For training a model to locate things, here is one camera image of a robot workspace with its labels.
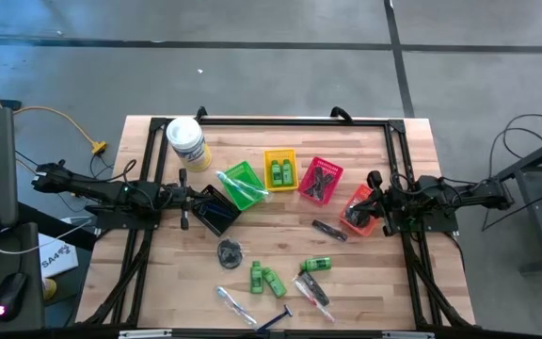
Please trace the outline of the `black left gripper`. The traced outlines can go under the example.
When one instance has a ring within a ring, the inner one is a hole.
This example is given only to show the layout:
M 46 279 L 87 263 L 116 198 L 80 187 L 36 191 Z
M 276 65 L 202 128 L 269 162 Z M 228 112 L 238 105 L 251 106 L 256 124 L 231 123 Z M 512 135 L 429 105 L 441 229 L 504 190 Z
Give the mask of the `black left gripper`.
M 192 201 L 198 203 L 213 202 L 215 200 L 215 191 L 212 189 L 204 189 L 201 192 L 196 192 L 191 186 L 187 185 L 187 169 L 179 169 L 179 183 L 172 185 L 164 185 L 163 202 L 159 207 L 160 210 L 179 209 L 181 211 L 180 226 L 181 229 L 187 231 L 189 229 L 188 212 L 191 208 Z

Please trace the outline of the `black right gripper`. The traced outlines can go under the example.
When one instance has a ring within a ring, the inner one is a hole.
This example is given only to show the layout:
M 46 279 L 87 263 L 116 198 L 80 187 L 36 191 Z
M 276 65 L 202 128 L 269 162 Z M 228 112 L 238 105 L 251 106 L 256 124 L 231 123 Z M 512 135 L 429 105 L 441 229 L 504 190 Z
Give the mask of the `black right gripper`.
M 385 236 L 395 234 L 412 235 L 411 221 L 407 219 L 406 205 L 412 196 L 405 194 L 413 188 L 413 179 L 404 174 L 390 176 L 390 185 L 386 190 L 380 188 L 383 180 L 378 170 L 367 175 L 367 184 L 372 190 L 369 197 L 355 196 L 349 203 L 351 221 L 369 221 L 372 217 L 383 218 L 382 232 Z

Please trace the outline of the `black item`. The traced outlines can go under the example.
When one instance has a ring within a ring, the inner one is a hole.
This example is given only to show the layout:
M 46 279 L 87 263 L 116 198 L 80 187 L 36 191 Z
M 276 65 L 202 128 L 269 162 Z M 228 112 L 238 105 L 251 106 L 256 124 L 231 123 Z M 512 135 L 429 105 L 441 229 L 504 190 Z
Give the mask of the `black item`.
M 217 246 L 217 258 L 219 264 L 226 269 L 234 269 L 240 266 L 243 260 L 241 245 L 230 238 L 223 239 Z
M 359 229 L 365 228 L 371 221 L 371 215 L 368 211 L 354 211 L 350 208 L 345 211 L 344 217 L 349 224 Z

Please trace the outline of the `orange plastic basket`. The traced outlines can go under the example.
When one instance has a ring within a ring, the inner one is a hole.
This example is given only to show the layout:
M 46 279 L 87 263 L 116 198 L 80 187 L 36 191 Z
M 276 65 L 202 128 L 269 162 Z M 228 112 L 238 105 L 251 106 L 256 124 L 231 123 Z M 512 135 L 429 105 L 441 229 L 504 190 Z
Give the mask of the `orange plastic basket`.
M 350 200 L 347 202 L 342 212 L 340 213 L 340 221 L 344 223 L 348 228 L 350 228 L 353 232 L 355 232 L 356 234 L 360 236 L 369 236 L 372 233 L 375 226 L 379 223 L 379 219 L 371 218 L 371 221 L 365 228 L 359 229 L 359 228 L 353 227 L 351 224 L 347 222 L 347 220 L 344 217 L 344 213 L 349 208 L 348 205 L 355 196 L 369 197 L 371 193 L 372 193 L 372 190 L 368 186 L 360 185 L 356 189 L 355 193 L 351 196 Z

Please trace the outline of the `black plastic basket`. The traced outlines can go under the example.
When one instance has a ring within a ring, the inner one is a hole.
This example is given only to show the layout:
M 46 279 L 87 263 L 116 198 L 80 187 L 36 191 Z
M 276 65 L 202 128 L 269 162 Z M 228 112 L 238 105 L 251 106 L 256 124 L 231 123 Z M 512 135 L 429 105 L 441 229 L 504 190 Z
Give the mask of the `black plastic basket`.
M 201 216 L 198 212 L 198 207 L 200 203 L 194 204 L 191 208 L 192 213 L 195 215 L 195 217 L 202 222 L 211 232 L 213 232 L 217 236 L 221 236 L 223 233 L 225 233 L 232 224 L 238 219 L 238 217 L 241 215 L 241 211 L 237 208 L 237 206 L 230 201 L 228 198 L 226 198 L 218 189 L 216 189 L 212 185 L 207 185 L 204 189 L 213 189 L 215 191 L 215 194 L 213 197 L 215 197 L 215 200 L 213 203 L 218 206 L 222 206 L 223 208 L 227 210 L 231 210 L 234 213 L 234 219 L 226 219 L 226 218 L 218 218 L 214 214 L 207 213 L 204 216 Z

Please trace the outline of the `green plastic basket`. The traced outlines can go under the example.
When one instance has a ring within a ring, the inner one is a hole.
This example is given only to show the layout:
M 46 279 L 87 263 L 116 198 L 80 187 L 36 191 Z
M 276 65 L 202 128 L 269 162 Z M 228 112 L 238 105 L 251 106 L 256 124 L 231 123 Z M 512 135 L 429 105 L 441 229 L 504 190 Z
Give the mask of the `green plastic basket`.
M 247 161 L 243 161 L 235 165 L 234 167 L 222 172 L 225 172 L 232 179 L 237 179 L 242 182 L 250 183 L 259 187 L 264 187 L 263 182 L 260 180 L 254 169 Z M 235 189 L 234 187 L 227 184 L 223 184 L 223 186 L 226 188 L 234 204 L 240 211 L 245 211 L 254 204 L 263 201 L 262 199 L 252 200 L 248 195 L 244 195 L 243 189 Z

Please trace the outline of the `red plastic basket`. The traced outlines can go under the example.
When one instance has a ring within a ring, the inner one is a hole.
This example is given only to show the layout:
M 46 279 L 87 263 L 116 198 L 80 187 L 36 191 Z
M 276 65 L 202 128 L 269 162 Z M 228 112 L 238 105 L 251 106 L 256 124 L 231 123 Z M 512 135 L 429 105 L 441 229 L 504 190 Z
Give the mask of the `red plastic basket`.
M 325 196 L 321 201 L 316 200 L 312 196 L 312 186 L 314 185 L 314 169 L 317 167 L 321 167 L 323 169 L 324 174 L 329 173 L 334 176 L 334 180 L 332 181 L 331 184 L 327 186 L 325 190 Z M 315 156 L 312 159 L 309 167 L 307 168 L 307 171 L 305 172 L 303 179 L 298 186 L 297 191 L 301 196 L 303 196 L 306 199 L 309 199 L 312 202 L 318 203 L 320 205 L 328 204 L 342 175 L 343 175 L 342 167 L 336 164 L 333 164 L 321 157 Z

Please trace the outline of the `Lysol wipes canister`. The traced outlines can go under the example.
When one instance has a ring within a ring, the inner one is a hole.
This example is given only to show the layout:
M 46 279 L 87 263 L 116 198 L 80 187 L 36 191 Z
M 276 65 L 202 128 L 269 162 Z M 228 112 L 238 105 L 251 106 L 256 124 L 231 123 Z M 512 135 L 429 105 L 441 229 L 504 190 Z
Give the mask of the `Lysol wipes canister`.
M 206 170 L 212 155 L 199 123 L 190 117 L 179 117 L 170 122 L 167 140 L 183 165 L 190 171 Z

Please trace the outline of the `yellow plastic basket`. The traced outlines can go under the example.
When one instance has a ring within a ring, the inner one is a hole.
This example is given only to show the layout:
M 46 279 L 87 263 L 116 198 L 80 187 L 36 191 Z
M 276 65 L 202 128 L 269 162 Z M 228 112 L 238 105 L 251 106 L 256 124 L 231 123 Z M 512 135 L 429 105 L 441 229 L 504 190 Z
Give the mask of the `yellow plastic basket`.
M 273 162 L 276 161 L 279 166 L 279 173 L 283 174 L 284 161 L 287 160 L 291 166 L 292 183 L 290 185 L 274 184 L 274 175 L 272 171 Z M 295 149 L 274 149 L 263 152 L 263 179 L 265 188 L 269 191 L 280 192 L 296 190 L 298 188 L 298 165 L 296 162 Z

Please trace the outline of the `red toothbrush in clear wrap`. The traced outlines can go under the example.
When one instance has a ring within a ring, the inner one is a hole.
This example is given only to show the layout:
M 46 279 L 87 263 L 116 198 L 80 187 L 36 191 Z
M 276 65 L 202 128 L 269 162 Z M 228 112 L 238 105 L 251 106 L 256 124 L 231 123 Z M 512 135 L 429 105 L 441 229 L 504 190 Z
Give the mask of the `red toothbrush in clear wrap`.
M 296 289 L 312 304 L 316 307 L 323 316 L 331 323 L 335 323 L 335 317 L 327 310 L 327 308 L 320 302 L 320 300 L 309 289 L 308 285 L 299 277 L 293 278 L 293 284 Z

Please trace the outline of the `white printed paper box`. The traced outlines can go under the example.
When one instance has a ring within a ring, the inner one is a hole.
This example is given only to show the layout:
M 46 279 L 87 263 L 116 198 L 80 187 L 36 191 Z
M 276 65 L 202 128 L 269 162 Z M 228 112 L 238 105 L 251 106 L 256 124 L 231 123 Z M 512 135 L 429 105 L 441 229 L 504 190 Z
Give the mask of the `white printed paper box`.
M 39 245 L 40 272 L 43 278 L 52 278 L 79 266 L 75 246 L 45 234 L 39 234 Z

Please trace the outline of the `dark side desk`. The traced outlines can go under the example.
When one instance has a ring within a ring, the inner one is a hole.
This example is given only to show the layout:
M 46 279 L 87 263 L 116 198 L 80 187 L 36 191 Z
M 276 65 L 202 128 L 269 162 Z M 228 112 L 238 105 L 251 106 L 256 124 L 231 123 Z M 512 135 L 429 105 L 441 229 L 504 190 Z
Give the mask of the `dark side desk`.
M 44 327 L 39 252 L 34 250 L 23 255 L 0 253 L 0 283 L 19 269 L 27 276 L 20 312 L 9 322 L 0 322 L 0 332 L 32 331 Z

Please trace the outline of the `black computer mouse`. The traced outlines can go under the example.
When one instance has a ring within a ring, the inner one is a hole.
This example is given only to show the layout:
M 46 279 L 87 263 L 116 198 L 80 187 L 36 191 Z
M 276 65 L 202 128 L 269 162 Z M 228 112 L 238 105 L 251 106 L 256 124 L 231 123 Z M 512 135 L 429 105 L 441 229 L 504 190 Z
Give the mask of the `black computer mouse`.
M 0 283 L 0 322 L 9 322 L 20 313 L 27 281 L 27 274 L 15 272 Z

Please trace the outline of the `silver aluminium bracket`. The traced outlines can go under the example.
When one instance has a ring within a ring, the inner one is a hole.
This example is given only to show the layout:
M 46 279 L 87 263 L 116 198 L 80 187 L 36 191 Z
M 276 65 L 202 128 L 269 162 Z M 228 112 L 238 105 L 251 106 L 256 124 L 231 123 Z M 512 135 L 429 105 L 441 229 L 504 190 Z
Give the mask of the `silver aluminium bracket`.
M 118 339 L 170 339 L 172 329 L 139 329 L 120 331 Z
M 433 332 L 424 331 L 382 331 L 382 339 L 436 339 Z

